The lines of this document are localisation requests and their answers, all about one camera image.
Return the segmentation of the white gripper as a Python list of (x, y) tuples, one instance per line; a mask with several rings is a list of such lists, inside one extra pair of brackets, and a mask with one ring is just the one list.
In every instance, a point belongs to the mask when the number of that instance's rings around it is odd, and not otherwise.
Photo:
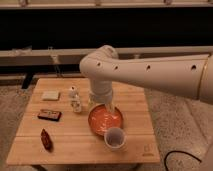
[(88, 100), (89, 113), (94, 107), (94, 102), (96, 102), (96, 103), (108, 103), (106, 105), (107, 111), (112, 115), (115, 114), (115, 106), (113, 103), (110, 103), (113, 99), (113, 88), (111, 81), (91, 80), (89, 97), (90, 97), (90, 99)]

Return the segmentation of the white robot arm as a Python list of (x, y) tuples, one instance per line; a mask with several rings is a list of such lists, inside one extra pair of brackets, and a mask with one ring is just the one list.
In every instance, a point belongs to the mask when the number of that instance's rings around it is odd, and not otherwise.
[(89, 99), (112, 106), (112, 82), (199, 100), (213, 105), (213, 55), (173, 56), (120, 60), (104, 45), (82, 58), (80, 72), (90, 81)]

